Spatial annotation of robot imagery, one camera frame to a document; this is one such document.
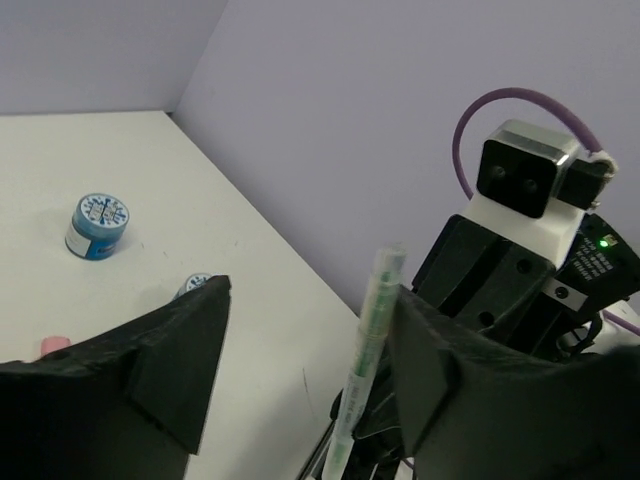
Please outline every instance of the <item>pink object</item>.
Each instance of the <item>pink object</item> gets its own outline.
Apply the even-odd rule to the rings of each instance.
[[[40,344],[40,355],[43,357],[48,353],[67,348],[71,345],[71,340],[67,337],[47,337]]]

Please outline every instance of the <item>screw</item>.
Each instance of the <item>screw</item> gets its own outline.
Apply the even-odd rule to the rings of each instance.
[[[567,290],[564,287],[558,287],[556,288],[556,297],[558,297],[560,300],[564,300],[565,298],[567,298],[569,296],[569,290]]]
[[[538,190],[538,184],[529,178],[522,183],[522,188],[526,193],[536,193]]]
[[[516,269],[522,274],[527,274],[531,271],[532,265],[529,260],[522,259],[516,264]]]
[[[502,180],[507,175],[507,172],[500,165],[496,165],[491,169],[491,176],[494,180]]]

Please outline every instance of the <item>cable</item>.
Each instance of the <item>cable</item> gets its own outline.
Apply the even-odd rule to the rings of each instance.
[[[631,333],[635,333],[640,337],[640,327],[638,327],[637,325],[634,325],[631,322],[627,322],[623,318],[620,318],[619,316],[611,312],[608,312],[607,310],[603,310],[602,313],[604,315],[605,320],[609,320],[611,323],[616,324],[620,328],[624,328],[625,330],[628,330]]]
[[[600,315],[593,315],[593,317],[589,319],[589,322],[590,324],[587,335],[571,349],[570,353],[572,357],[575,357],[582,353],[583,350],[593,345],[593,341],[602,331],[602,317]]]
[[[411,469],[411,480],[418,480],[418,472],[416,472],[416,465],[414,462],[407,458],[402,459],[402,463],[404,463],[409,469]]]
[[[582,120],[580,120],[573,112],[571,112],[571,110],[569,110],[557,100],[554,100],[553,98],[548,97],[543,93],[536,92],[535,90],[529,90],[527,88],[499,88],[498,90],[493,90],[492,92],[486,93],[485,95],[478,98],[475,102],[473,102],[469,106],[469,108],[467,108],[462,114],[462,117],[458,121],[458,125],[456,125],[456,129],[453,133],[453,142],[451,145],[453,168],[456,172],[456,177],[458,177],[458,182],[460,182],[460,186],[462,187],[462,190],[464,191],[467,198],[471,198],[473,196],[473,190],[469,185],[469,182],[467,181],[467,177],[464,174],[464,169],[462,168],[462,161],[460,160],[460,141],[462,139],[462,133],[469,123],[469,120],[471,120],[471,117],[473,117],[473,115],[478,110],[480,110],[488,103],[505,98],[516,98],[525,100],[543,108],[551,115],[555,116],[562,123],[564,123],[566,127],[571,131],[571,133],[573,133],[573,135],[578,139],[578,141],[582,143],[584,148],[589,151],[589,153],[601,154],[602,145],[600,145],[598,139],[591,132],[591,130],[589,130],[589,127],[587,127],[582,122]],[[614,167],[615,163],[613,162],[611,166],[613,173],[615,173]]]

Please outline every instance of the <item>small container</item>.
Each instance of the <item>small container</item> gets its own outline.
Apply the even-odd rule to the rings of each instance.
[[[195,290],[198,287],[201,287],[211,277],[213,277],[213,275],[211,275],[210,273],[194,273],[193,275],[191,275],[189,278],[185,280],[185,282],[180,287],[180,290],[178,290],[178,293],[176,293],[176,296],[173,297],[173,299],[175,300],[176,298],[181,297],[185,293],[190,292],[191,290]]]
[[[75,255],[87,260],[110,257],[129,223],[129,210],[104,193],[85,195],[78,202],[65,243]]]

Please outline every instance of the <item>table surface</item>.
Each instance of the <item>table surface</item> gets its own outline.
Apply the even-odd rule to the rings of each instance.
[[[188,480],[294,478],[327,425],[356,317],[162,112],[0,118],[0,361],[36,357],[227,274],[232,306]],[[64,236],[79,198],[119,197],[131,222],[101,262]]]

